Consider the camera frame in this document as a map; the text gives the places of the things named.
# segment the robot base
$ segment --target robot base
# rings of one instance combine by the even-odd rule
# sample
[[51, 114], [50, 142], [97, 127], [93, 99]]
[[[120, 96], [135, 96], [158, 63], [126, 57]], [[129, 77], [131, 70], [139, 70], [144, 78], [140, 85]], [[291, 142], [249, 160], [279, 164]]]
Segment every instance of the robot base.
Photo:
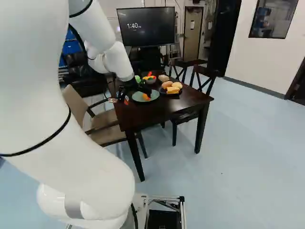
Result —
[[[133, 205], [137, 211], [138, 229], [186, 229], [184, 197], [162, 197], [135, 194]], [[66, 229], [81, 229], [68, 225]], [[136, 229], [130, 208], [121, 229]]]

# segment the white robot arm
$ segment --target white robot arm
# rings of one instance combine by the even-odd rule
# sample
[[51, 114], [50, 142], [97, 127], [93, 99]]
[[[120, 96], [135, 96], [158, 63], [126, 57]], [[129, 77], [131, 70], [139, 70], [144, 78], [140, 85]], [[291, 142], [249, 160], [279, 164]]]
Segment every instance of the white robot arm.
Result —
[[134, 74], [124, 45], [115, 40], [97, 0], [69, 0], [69, 23], [86, 41], [89, 65], [100, 73], [114, 72], [123, 81]]
[[57, 69], [68, 21], [86, 40], [90, 66], [128, 82], [123, 44], [97, 0], [10, 0], [0, 19], [0, 156], [46, 184], [38, 202], [47, 214], [83, 228], [120, 228], [134, 195], [132, 171], [80, 128]]

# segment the plate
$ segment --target plate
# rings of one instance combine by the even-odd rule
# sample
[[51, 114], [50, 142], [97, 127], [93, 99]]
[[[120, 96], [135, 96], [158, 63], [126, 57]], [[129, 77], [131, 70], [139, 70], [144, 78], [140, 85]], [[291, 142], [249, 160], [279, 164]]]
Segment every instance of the plate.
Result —
[[160, 93], [158, 91], [152, 90], [151, 99], [148, 101], [143, 99], [143, 92], [133, 93], [132, 99], [137, 102], [145, 103], [145, 102], [151, 102], [153, 100], [156, 100], [157, 98], [159, 98], [159, 96], [160, 96]]
[[163, 89], [162, 87], [160, 87], [159, 92], [164, 95], [174, 96], [174, 95], [180, 95], [182, 93], [182, 90], [183, 90], [183, 88], [180, 89], [178, 94], [168, 94], [166, 89]]

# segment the baseboard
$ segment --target baseboard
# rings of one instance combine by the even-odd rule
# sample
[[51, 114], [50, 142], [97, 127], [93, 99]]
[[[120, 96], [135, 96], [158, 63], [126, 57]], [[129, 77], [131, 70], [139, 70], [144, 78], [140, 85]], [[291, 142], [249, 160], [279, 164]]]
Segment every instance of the baseboard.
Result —
[[269, 94], [269, 95], [272, 95], [272, 96], [280, 98], [280, 99], [284, 99], [284, 97], [285, 97], [284, 94], [281, 94], [279, 92], [275, 92], [275, 91], [269, 90], [267, 88], [256, 86], [256, 85], [251, 84], [251, 83], [246, 83], [244, 81], [240, 81], [240, 80], [236, 80], [236, 79], [233, 79], [233, 78], [229, 78], [227, 76], [224, 76], [223, 78], [225, 80], [227, 80], [227, 81], [230, 81], [230, 82], [233, 82], [233, 83], [237, 83], [237, 84], [239, 84], [241, 86], [249, 87], [251, 89], [254, 89], [254, 90], [257, 90], [259, 92], [263, 92], [263, 93], [266, 93], [266, 94]]

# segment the doorway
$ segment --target doorway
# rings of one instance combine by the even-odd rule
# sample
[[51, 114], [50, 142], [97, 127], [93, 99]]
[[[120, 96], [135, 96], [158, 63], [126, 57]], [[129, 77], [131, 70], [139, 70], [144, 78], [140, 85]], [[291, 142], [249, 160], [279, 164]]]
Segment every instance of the doorway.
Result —
[[218, 70], [219, 76], [229, 62], [241, 4], [242, 0], [217, 1], [208, 68]]
[[186, 6], [184, 9], [183, 59], [198, 59], [203, 19], [203, 7]]
[[185, 7], [183, 60], [200, 57], [208, 68], [224, 76], [241, 3], [242, 0], [208, 0], [204, 8]]
[[292, 100], [296, 103], [305, 105], [305, 58], [301, 63], [284, 99]]

